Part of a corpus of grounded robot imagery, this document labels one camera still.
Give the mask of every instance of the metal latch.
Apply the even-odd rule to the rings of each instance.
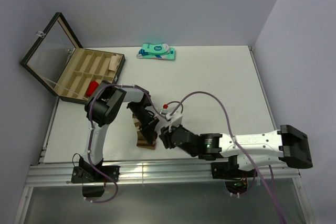
[[[38,37],[40,37],[40,38],[44,38],[46,36],[46,34],[44,32],[42,32],[42,31],[37,31],[35,33],[35,35],[38,36]]]

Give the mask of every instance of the brown striped object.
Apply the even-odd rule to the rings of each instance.
[[[135,115],[133,114],[133,123],[135,125],[136,128],[136,133],[138,135],[138,141],[137,141],[137,147],[140,148],[146,148],[146,149],[150,149],[150,150],[154,150],[155,149],[155,145],[156,145],[156,139],[154,139],[152,144],[149,144],[147,142],[147,140],[145,139],[145,137],[141,134],[139,127],[141,125],[141,123],[139,122],[139,120],[135,117]]]

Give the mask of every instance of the white table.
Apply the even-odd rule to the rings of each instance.
[[[137,59],[139,47],[95,48],[125,54],[118,84],[137,84],[149,90],[157,108],[202,90],[217,96],[226,107],[234,134],[274,130],[271,116],[247,46],[175,47],[176,60]],[[157,126],[159,132],[163,124]],[[227,133],[224,114],[217,102],[205,95],[184,103],[183,126],[200,133]],[[69,163],[82,153],[88,137],[84,106],[59,101],[47,142],[44,163]],[[137,134],[131,111],[123,104],[110,125],[103,155],[105,161],[150,161],[190,158],[179,148],[166,150],[160,139],[156,150],[136,146]]]

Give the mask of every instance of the gray floor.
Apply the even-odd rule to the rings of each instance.
[[[277,180],[276,191],[288,223],[304,223],[292,180]],[[117,198],[104,204],[83,201],[81,187],[35,188],[25,223],[279,222],[263,185],[237,199],[227,195],[222,181],[215,181],[120,185]]]

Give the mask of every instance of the open lid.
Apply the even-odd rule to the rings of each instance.
[[[62,13],[56,13],[20,64],[52,94],[72,54],[83,48]]]

